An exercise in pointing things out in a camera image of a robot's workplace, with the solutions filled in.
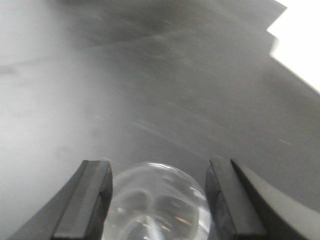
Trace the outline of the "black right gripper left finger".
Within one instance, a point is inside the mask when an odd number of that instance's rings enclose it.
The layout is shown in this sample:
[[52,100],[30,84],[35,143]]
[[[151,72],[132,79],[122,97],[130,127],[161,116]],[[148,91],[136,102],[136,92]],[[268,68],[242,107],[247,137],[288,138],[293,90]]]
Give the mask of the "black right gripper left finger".
[[68,182],[9,239],[100,240],[112,195],[110,163],[84,160]]

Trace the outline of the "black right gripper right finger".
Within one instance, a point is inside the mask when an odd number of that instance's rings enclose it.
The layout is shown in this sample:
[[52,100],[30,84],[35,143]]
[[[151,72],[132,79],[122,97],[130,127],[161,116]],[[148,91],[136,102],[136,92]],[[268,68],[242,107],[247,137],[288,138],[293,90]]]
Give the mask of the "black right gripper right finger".
[[279,191],[243,163],[210,160],[205,179],[219,240],[318,240],[320,214]]

